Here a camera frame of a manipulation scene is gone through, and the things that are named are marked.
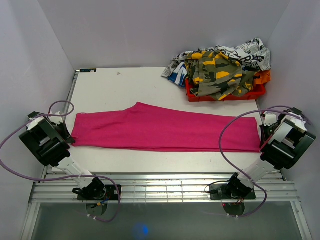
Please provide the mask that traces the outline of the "pink trousers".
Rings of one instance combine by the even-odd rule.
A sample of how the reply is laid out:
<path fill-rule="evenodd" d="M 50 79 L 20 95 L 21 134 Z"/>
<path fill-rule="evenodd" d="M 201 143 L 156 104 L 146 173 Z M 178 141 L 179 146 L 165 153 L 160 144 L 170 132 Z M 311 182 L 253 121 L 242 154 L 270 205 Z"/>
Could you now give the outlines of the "pink trousers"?
<path fill-rule="evenodd" d="M 256 153 L 260 137 L 254 117 L 192 113 L 141 102 L 125 110 L 78 113 L 72 130 L 75 147 L 152 152 Z"/>

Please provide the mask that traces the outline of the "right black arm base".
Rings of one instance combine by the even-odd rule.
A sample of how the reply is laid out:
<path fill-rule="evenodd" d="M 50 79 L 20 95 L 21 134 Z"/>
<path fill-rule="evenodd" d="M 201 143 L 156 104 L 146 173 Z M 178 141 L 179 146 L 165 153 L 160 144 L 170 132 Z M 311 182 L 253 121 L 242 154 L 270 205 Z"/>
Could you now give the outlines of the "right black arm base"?
<path fill-rule="evenodd" d="M 252 188 L 244 189 L 234 186 L 228 181 L 216 181 L 208 185 L 207 193 L 211 200 L 255 200 L 256 194 Z"/>

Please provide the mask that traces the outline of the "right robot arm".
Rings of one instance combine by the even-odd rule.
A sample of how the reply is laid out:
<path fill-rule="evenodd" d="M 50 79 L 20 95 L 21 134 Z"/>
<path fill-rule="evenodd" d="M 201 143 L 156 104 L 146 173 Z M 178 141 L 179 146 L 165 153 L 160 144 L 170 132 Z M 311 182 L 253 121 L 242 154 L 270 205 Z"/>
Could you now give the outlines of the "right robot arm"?
<path fill-rule="evenodd" d="M 230 178 L 225 187 L 229 198 L 244 199 L 265 175 L 275 170 L 291 169 L 316 140 L 316 136 L 307 130 L 308 118 L 301 110 L 292 107 L 278 111 L 276 108 L 261 112 L 261 155 Z"/>

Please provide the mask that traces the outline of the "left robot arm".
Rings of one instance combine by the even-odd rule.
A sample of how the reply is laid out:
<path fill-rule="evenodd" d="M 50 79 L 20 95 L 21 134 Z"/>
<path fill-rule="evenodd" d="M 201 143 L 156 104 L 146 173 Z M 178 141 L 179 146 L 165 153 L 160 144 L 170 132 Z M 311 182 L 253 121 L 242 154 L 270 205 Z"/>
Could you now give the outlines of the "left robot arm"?
<path fill-rule="evenodd" d="M 20 140 L 45 167 L 51 166 L 65 172 L 77 183 L 72 190 L 84 200 L 104 200 L 107 190 L 103 182 L 82 168 L 70 153 L 71 137 L 66 123 L 61 116 L 42 116 L 39 112 L 28 115 L 31 121 L 26 125 L 26 132 L 19 136 Z"/>

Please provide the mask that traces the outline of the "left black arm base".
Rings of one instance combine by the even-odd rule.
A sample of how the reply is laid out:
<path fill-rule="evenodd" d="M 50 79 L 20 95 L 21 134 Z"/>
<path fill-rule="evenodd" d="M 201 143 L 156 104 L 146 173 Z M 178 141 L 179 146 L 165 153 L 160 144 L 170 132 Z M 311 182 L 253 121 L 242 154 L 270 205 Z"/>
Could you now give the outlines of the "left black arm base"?
<path fill-rule="evenodd" d="M 79 194 L 77 194 L 76 199 L 78 201 L 98 201 L 98 202 L 102 202 L 104 200 L 118 201 L 119 196 L 118 196 L 118 191 L 114 185 L 106 184 L 100 195 L 89 197 L 89 198 L 84 198 L 84 197 L 80 196 Z"/>

